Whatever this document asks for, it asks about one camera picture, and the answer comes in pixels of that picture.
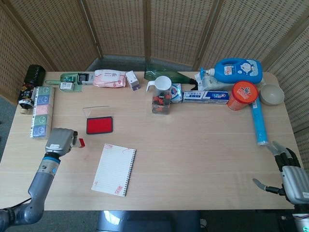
blue detergent bottle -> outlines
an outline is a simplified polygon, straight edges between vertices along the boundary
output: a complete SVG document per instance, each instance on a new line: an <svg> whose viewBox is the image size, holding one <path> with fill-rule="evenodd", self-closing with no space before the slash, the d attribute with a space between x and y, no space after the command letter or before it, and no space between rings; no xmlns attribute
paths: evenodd
<svg viewBox="0 0 309 232"><path fill-rule="evenodd" d="M257 84L262 80L263 70L261 63L257 60L227 58L220 60L214 69L206 70L206 74L214 76L223 83L250 81Z"/></svg>

robotic hand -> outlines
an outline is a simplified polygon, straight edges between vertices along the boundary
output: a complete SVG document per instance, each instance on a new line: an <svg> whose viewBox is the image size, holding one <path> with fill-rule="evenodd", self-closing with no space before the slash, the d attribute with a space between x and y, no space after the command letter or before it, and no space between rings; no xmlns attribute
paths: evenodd
<svg viewBox="0 0 309 232"><path fill-rule="evenodd" d="M254 183L266 192L285 196L294 205L293 217L299 232L309 232L309 176L300 167L293 151L273 141L267 148L273 154L282 177L282 188L266 186L257 179Z"/></svg>
<svg viewBox="0 0 309 232"><path fill-rule="evenodd" d="M10 226L27 225L38 222L43 216L44 203L60 164L59 157L64 156L76 145L77 131L54 128L47 141L46 154L29 187L31 200L13 207L0 209L0 232Z"/></svg>

lined paper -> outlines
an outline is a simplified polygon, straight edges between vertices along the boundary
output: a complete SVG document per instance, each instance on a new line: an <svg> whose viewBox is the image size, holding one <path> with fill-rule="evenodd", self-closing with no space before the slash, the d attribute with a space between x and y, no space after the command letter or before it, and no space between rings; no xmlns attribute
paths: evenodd
<svg viewBox="0 0 309 232"><path fill-rule="evenodd" d="M132 148L105 144L91 189L124 197L135 152Z"/></svg>

wooden table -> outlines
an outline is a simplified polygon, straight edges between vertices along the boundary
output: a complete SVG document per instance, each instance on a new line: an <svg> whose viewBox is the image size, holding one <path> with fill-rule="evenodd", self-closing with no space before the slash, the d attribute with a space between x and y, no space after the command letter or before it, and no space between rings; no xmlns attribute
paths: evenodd
<svg viewBox="0 0 309 232"><path fill-rule="evenodd" d="M61 72L48 72L58 79ZM195 72L183 72L193 77ZM281 186L281 177L266 148L257 146L251 110L226 105L179 103L170 114L151 112L143 72L142 89L83 86L82 92L55 92L53 127L78 131L86 147L61 158L45 202L46 210L212 210L292 208L284 197L260 190L257 178ZM278 83L264 73L267 83ZM183 85L189 90L192 86ZM109 105L114 131L87 135L82 108ZM31 115L17 108L0 163L0 207L29 197L27 190L45 154L46 140L29 138ZM299 156L284 103L263 105L269 140ZM105 143L137 149L126 197L91 190Z"/></svg>

white bowl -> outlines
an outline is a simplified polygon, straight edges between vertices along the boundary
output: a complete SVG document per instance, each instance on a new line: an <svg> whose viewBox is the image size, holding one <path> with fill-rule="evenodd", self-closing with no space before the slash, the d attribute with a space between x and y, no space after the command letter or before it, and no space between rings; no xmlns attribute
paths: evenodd
<svg viewBox="0 0 309 232"><path fill-rule="evenodd" d="M265 105L278 105L284 100L284 92L277 85L266 84L261 88L260 99Z"/></svg>

